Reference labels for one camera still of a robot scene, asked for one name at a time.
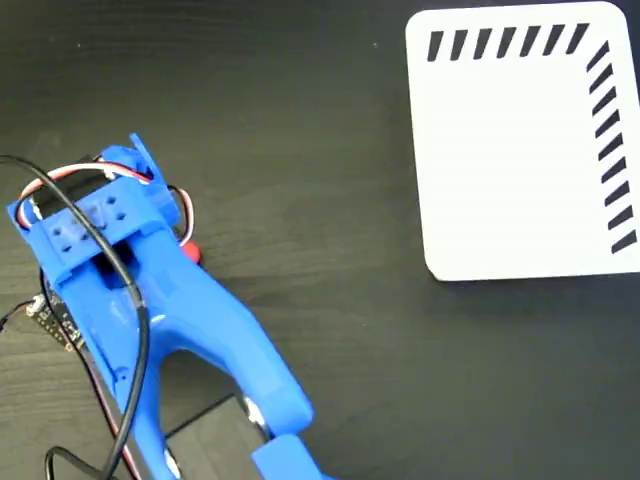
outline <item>wood grain surface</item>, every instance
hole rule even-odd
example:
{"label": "wood grain surface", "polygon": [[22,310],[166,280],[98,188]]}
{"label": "wood grain surface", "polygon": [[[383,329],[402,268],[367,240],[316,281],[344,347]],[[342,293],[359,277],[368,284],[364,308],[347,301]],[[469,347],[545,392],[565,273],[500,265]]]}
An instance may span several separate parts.
{"label": "wood grain surface", "polygon": [[[404,26],[496,2],[28,3],[0,2],[0,149],[52,167],[138,132],[194,197],[206,268],[312,399],[303,437],[324,471],[640,476],[636,276],[442,285],[424,266]],[[623,7],[635,44],[640,13]],[[6,204],[26,178],[1,178]],[[3,225],[8,309],[37,281]],[[170,358],[165,426],[219,385]],[[43,478],[53,444],[99,464],[109,442],[76,359],[17,317],[0,336],[0,478]]]}

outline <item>blue plastic housing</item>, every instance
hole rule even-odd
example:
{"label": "blue plastic housing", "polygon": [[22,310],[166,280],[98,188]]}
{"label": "blue plastic housing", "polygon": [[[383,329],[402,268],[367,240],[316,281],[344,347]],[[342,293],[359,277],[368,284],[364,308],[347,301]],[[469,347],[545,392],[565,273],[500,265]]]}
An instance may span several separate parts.
{"label": "blue plastic housing", "polygon": [[[77,204],[111,244],[130,250],[129,268],[149,308],[149,364],[133,437],[153,478],[175,478],[165,461],[158,388],[163,359],[180,349],[227,372],[260,409],[274,435],[252,456],[265,479],[328,478],[295,436],[311,423],[311,404],[253,314],[182,252],[171,229],[178,207],[141,140],[135,134],[131,140],[134,148],[111,146],[103,158],[153,181],[117,178]],[[16,202],[8,206],[12,221],[15,208]],[[127,291],[98,268],[99,247],[68,209],[42,221],[31,218],[30,230],[14,224],[67,304],[123,411],[138,349],[138,320]]]}

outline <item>white wire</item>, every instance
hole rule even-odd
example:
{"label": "white wire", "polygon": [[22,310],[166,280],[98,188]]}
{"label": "white wire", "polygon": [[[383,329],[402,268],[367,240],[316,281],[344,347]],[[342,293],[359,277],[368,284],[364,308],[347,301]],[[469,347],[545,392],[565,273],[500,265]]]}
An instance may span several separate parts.
{"label": "white wire", "polygon": [[[128,169],[125,166],[104,164],[102,162],[76,163],[73,165],[65,165],[64,167],[59,167],[54,170],[51,170],[48,173],[50,177],[56,179],[62,176],[66,176],[78,170],[100,170],[105,172],[105,174],[117,173],[118,175],[137,178],[140,181],[140,183],[142,183],[143,185],[146,185],[149,183],[148,181],[141,179],[140,175],[136,175],[135,172],[132,172],[130,169]],[[40,180],[38,179],[32,180],[22,190],[22,193],[20,194],[20,198],[23,198],[26,195],[30,195],[41,184],[42,182],[40,182]],[[185,216],[186,216],[186,219],[185,219],[186,231],[182,236],[182,238],[180,239],[180,246],[183,247],[187,242],[189,242],[189,240],[191,240],[191,237],[193,237],[196,214],[195,214],[195,208],[193,207],[193,200],[191,200],[191,196],[189,195],[189,193],[182,188],[176,188],[176,190],[178,191],[178,194],[182,198],[182,203],[184,204]],[[24,204],[25,202],[22,202],[22,204],[20,205],[20,209],[18,211],[18,220],[24,227],[31,228],[33,224],[29,221],[29,219],[25,214]]]}
{"label": "white wire", "polygon": [[189,240],[191,240],[191,237],[193,236],[193,228],[195,227],[196,223],[196,212],[193,208],[193,201],[191,200],[191,197],[189,196],[187,191],[182,188],[178,188],[177,190],[182,197],[186,216],[186,231],[180,239],[180,246],[183,247]]}
{"label": "white wire", "polygon": [[[104,172],[105,175],[110,173],[111,174],[117,173],[118,175],[122,175],[124,177],[136,178],[143,185],[149,184],[148,181],[143,180],[141,178],[142,175],[136,174],[136,172],[132,172],[129,168],[125,167],[124,165],[120,166],[120,165],[105,164],[100,162],[76,163],[73,165],[65,165],[64,167],[58,167],[51,170],[50,172],[48,172],[48,175],[53,179],[57,179],[65,175],[68,175],[72,172],[76,172],[78,170],[99,170]],[[42,182],[39,179],[32,180],[27,184],[26,187],[22,189],[22,192],[20,193],[20,198],[30,195],[40,185],[42,185]],[[24,202],[22,202],[22,204],[20,205],[20,210],[18,211],[18,220],[22,224],[22,226],[26,228],[31,228],[33,226],[33,224],[29,221],[29,219],[27,218],[24,212]]]}
{"label": "white wire", "polygon": [[[142,180],[141,174],[137,174],[137,172],[133,172],[130,168],[125,167],[124,165],[114,165],[102,162],[92,162],[92,163],[75,163],[73,165],[65,165],[64,167],[58,167],[50,172],[48,175],[52,178],[58,178],[60,176],[64,176],[68,173],[75,172],[78,170],[100,170],[105,173],[117,173],[118,175],[122,175],[124,177],[134,177],[140,180],[140,183],[148,184],[148,181]],[[35,189],[42,185],[42,182],[39,179],[34,179],[27,184],[26,187],[20,193],[20,198],[33,193]]]}

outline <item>white square marker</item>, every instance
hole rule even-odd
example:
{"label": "white square marker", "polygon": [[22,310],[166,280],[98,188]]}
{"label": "white square marker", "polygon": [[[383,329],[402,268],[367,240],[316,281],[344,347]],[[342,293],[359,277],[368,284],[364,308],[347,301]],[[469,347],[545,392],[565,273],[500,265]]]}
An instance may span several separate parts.
{"label": "white square marker", "polygon": [[406,36],[436,278],[640,271],[640,104],[624,14],[605,2],[424,11]]}

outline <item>black wire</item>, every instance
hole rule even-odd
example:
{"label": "black wire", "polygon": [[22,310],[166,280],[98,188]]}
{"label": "black wire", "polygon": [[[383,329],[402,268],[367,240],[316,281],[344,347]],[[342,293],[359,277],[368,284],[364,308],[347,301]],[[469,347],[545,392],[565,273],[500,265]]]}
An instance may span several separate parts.
{"label": "black wire", "polygon": [[216,402],[214,402],[211,405],[206,406],[205,408],[203,408],[202,410],[200,410],[198,413],[196,413],[195,415],[192,415],[191,417],[189,417],[188,419],[184,420],[183,422],[181,422],[179,425],[173,427],[171,430],[169,430],[167,433],[164,434],[164,437],[169,440],[171,437],[173,437],[174,435],[176,435],[177,433],[181,432],[182,430],[184,430],[185,428],[187,428],[189,425],[191,425],[193,422],[195,422],[196,420],[199,420],[200,418],[204,417],[207,413],[209,413],[210,411],[212,411],[214,408],[218,408],[220,405],[222,405],[224,402],[226,402],[227,400],[229,400],[230,398],[235,397],[235,394],[230,393],[228,395],[225,395],[224,397],[222,397],[220,400],[217,400]]}
{"label": "black wire", "polygon": [[[104,252],[105,257],[107,258],[109,263],[111,263],[113,269],[122,278],[124,284],[127,287],[129,295],[131,296],[131,300],[133,301],[133,307],[136,310],[140,327],[138,358],[136,359],[133,379],[131,382],[131,390],[129,391],[127,406],[122,415],[122,421],[120,423],[120,428],[118,429],[118,435],[113,442],[113,446],[111,447],[107,460],[102,467],[102,471],[99,472],[99,475],[96,477],[100,480],[111,479],[113,472],[118,465],[120,457],[122,456],[124,445],[127,441],[127,438],[129,437],[129,433],[133,425],[133,419],[135,417],[136,409],[138,406],[138,401],[140,400],[140,394],[142,392],[144,375],[146,373],[147,363],[149,360],[149,312],[140,293],[140,289],[136,285],[126,265],[122,262],[113,247],[109,244],[109,241],[98,231],[97,228],[95,228],[91,224],[91,221],[87,218],[87,216],[56,185],[54,180],[33,162],[30,162],[29,160],[21,157],[17,157],[15,155],[0,154],[0,163],[19,166],[20,168],[23,168],[29,173],[35,175],[46,187],[48,187],[54,193],[56,197],[58,197],[58,199],[65,205],[65,207],[71,210],[71,213],[73,213],[78,222],[86,228],[89,235],[91,235],[93,240],[95,240],[100,249]],[[60,452],[60,447],[54,447],[49,452],[47,452],[47,456],[45,457],[45,469],[46,474],[48,475],[48,480],[54,480],[54,455],[61,455],[67,461],[70,461],[71,457],[69,457],[67,454],[61,454]],[[75,459],[82,462],[82,460],[77,457],[75,457]],[[71,463],[78,467],[77,461],[73,460]],[[85,467],[90,467],[90,465],[86,464],[85,462],[83,462],[83,464],[85,465]],[[82,469],[82,471],[85,473],[88,472],[86,468]]]}
{"label": "black wire", "polygon": [[27,305],[31,305],[33,303],[33,299],[31,300],[24,300],[22,302],[20,302],[19,304],[17,304],[16,306],[14,306],[13,308],[11,308],[11,310],[9,310],[7,313],[5,313],[2,317],[0,318],[9,318],[11,315],[13,315],[14,313],[16,313],[18,310],[20,310],[21,308],[26,307]]}
{"label": "black wire", "polygon": [[13,308],[11,308],[11,310],[9,310],[7,313],[5,313],[2,317],[0,317],[0,332],[2,332],[4,330],[4,326],[9,321],[9,318],[11,317],[11,315],[16,313],[21,308],[26,307],[27,305],[30,305],[32,302],[33,302],[33,300],[24,300],[24,301],[20,302],[19,304],[15,305]]}
{"label": "black wire", "polygon": [[[47,281],[44,277],[44,271],[42,270],[42,268],[40,269],[38,278],[40,281],[40,291],[42,292],[42,296],[44,297],[45,304],[47,305],[47,308],[51,312],[51,315],[53,316],[56,323],[58,324],[58,327],[60,328],[60,331],[64,336],[65,340],[67,341],[67,343],[71,344],[73,351],[76,352],[76,355],[78,356],[78,359],[82,364],[82,368],[84,368],[84,371],[87,374],[87,377],[89,378],[89,383],[91,384],[91,389],[93,390],[93,394],[96,396],[96,400],[98,400],[98,405],[100,405],[100,411],[102,412],[104,421],[107,423],[107,426],[109,427],[109,431],[111,432],[112,436],[115,438],[115,434],[111,430],[111,422],[109,421],[109,416],[107,415],[106,406],[102,405],[102,402],[100,402],[100,393],[98,392],[98,385],[96,384],[96,380],[91,370],[91,366],[89,365],[87,358],[80,351],[80,348],[78,348],[78,345],[76,345],[76,342],[74,342],[71,339],[71,337],[69,337],[69,334],[67,333],[67,330],[64,327],[64,322],[62,321],[62,319],[60,318],[60,315],[58,315],[58,312],[56,312],[53,304],[51,303],[51,294],[49,292],[49,287],[47,286]],[[131,469],[131,466],[129,465],[129,463],[124,462],[124,464],[127,467],[127,471],[131,475],[131,478],[136,478],[136,475]]]}

